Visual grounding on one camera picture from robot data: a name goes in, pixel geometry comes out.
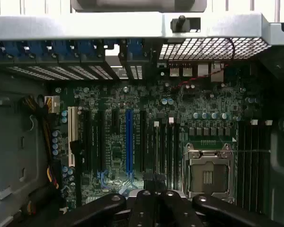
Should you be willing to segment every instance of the blue pcie slot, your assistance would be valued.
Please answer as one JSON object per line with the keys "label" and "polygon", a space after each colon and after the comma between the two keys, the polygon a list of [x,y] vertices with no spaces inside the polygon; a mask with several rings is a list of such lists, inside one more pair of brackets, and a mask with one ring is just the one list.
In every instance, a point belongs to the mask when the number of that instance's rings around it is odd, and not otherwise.
{"label": "blue pcie slot", "polygon": [[126,174],[133,174],[133,111],[125,112]]}

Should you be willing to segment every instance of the motherboard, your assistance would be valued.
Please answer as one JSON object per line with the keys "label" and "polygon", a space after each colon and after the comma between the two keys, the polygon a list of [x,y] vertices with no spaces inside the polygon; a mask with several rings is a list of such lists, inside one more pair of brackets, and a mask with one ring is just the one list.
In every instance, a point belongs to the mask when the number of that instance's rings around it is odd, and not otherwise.
{"label": "motherboard", "polygon": [[[61,191],[69,209],[107,193],[128,196],[152,175],[189,199],[209,193],[233,202],[238,125],[261,115],[260,86],[244,73],[226,69],[222,81],[199,77],[183,83],[159,74],[147,82],[54,87],[60,110],[53,156],[62,164]],[[76,140],[80,145],[72,147]]]}

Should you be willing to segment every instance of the white pci slot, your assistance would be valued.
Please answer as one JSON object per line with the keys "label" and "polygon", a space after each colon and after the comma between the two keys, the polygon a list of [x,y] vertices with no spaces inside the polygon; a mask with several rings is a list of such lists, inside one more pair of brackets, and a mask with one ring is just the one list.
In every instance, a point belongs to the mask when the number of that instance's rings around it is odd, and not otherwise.
{"label": "white pci slot", "polygon": [[68,164],[75,167],[75,156],[71,152],[71,142],[78,139],[78,107],[70,106],[68,110]]}

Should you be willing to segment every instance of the circuit board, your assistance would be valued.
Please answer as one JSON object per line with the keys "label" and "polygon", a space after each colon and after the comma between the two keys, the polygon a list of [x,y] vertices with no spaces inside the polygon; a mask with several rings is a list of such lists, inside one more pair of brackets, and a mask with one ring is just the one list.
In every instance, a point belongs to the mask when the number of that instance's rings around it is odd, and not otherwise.
{"label": "circuit board", "polygon": [[[162,78],[147,83],[73,82],[56,88],[60,112],[54,158],[62,163],[69,209],[111,192],[128,196],[144,187],[145,173],[162,174],[168,189],[192,195],[193,190],[226,191],[232,200],[234,156],[222,168],[204,165],[198,179],[192,170],[198,173],[200,165],[185,155],[189,146],[200,155],[213,151],[214,158],[221,158],[225,146],[237,150],[238,122],[259,114],[261,100],[260,91],[245,87],[238,71],[226,72],[224,77],[231,79],[223,82],[196,79],[182,86]],[[77,155],[70,150],[73,140],[80,141]],[[211,185],[217,175],[225,182]]]}

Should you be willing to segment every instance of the red wire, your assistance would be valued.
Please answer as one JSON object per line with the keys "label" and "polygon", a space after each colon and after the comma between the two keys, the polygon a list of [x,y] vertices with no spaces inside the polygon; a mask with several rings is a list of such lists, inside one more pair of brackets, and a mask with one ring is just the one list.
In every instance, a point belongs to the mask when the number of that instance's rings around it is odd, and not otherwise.
{"label": "red wire", "polygon": [[199,77],[197,77],[197,78],[190,78],[189,80],[186,80],[186,81],[182,81],[181,83],[178,84],[177,87],[180,88],[182,85],[187,84],[187,83],[188,83],[189,81],[191,81],[191,80],[196,80],[196,79],[198,79],[198,78],[210,77],[210,76],[213,75],[213,74],[216,74],[216,73],[218,73],[218,72],[222,72],[227,66],[228,66],[228,64],[225,64],[224,67],[223,67],[223,69],[220,69],[219,71],[212,72],[212,73],[209,73],[209,74],[207,74],[207,75],[199,76]]}

